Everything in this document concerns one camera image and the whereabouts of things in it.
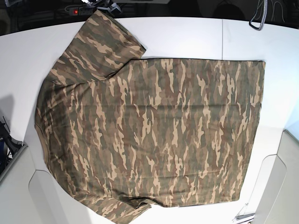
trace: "electrical cord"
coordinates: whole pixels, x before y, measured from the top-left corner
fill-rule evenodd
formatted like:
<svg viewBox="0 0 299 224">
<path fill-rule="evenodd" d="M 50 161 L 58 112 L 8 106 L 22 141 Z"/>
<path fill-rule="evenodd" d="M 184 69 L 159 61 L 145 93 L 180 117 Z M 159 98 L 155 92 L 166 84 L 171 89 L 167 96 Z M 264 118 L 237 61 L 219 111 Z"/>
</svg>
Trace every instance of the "electrical cord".
<svg viewBox="0 0 299 224">
<path fill-rule="evenodd" d="M 279 1 L 276 1 L 276 2 L 273 3 L 273 0 L 271 0 L 271 2 L 272 2 L 272 8 L 273 8 L 271 21 L 275 21 L 275 17 L 274 17 L 275 5 L 276 5 L 276 3 L 278 3 L 280 5 L 280 7 L 281 7 L 282 21 L 285 22 L 285 19 L 284 19 L 284 8 L 283 8 L 282 4 Z"/>
<path fill-rule="evenodd" d="M 82 6 L 85 6 L 85 4 L 83 4 L 83 5 L 69 5 L 69 6 L 65 7 L 64 10 L 65 10 L 66 12 L 69 12 L 69 11 L 67 10 L 67 8 L 69 8 L 69 7 L 82 7 Z"/>
<path fill-rule="evenodd" d="M 254 16 L 252 17 L 252 19 L 250 20 L 249 22 L 249 25 L 255 29 L 255 30 L 262 30 L 263 29 L 263 25 L 265 24 L 265 21 L 266 21 L 266 17 L 267 17 L 267 8 L 268 8 L 268 0 L 263 0 L 263 16 L 262 16 L 262 20 L 261 20 L 261 24 L 259 27 L 256 27 L 252 24 L 252 21 L 255 19 L 256 15 L 257 15 L 257 12 L 258 12 L 258 5 L 260 4 L 260 0 L 258 1 L 258 4 L 257 4 L 257 9 L 256 9 L 256 12 L 254 14 Z"/>
<path fill-rule="evenodd" d="M 258 8 L 257 8 L 257 10 L 259 10 L 259 8 L 262 6 L 262 4 L 263 4 L 263 2 L 261 2 L 261 4 L 258 6 Z M 260 11 L 260 15 L 256 18 L 256 20 L 259 20 L 260 18 L 261 18 L 261 16 L 262 16 L 262 9 L 261 9 L 261 11 Z"/>
</svg>

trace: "t-shirt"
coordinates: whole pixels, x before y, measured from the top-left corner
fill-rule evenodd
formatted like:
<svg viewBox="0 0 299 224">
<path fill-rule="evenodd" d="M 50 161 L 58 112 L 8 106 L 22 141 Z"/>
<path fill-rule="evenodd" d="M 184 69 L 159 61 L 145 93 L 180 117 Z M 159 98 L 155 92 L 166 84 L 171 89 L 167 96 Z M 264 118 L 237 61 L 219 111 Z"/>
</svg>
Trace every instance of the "t-shirt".
<svg viewBox="0 0 299 224">
<path fill-rule="evenodd" d="M 82 26 L 38 96 L 49 171 L 70 196 L 118 224 L 152 203 L 238 200 L 265 63 L 141 59 L 144 52 L 100 11 Z"/>
</svg>

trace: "camouflage pattern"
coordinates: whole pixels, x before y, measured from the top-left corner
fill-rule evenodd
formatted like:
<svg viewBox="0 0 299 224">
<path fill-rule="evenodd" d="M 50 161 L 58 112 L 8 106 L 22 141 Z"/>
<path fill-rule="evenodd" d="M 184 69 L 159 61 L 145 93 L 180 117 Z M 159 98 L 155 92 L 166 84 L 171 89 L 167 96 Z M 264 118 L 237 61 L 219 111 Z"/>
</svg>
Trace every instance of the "camouflage pattern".
<svg viewBox="0 0 299 224">
<path fill-rule="evenodd" d="M 150 208 L 239 199 L 265 63 L 139 60 L 96 12 L 46 77 L 36 107 L 45 162 L 73 198 L 118 224 Z"/>
</svg>

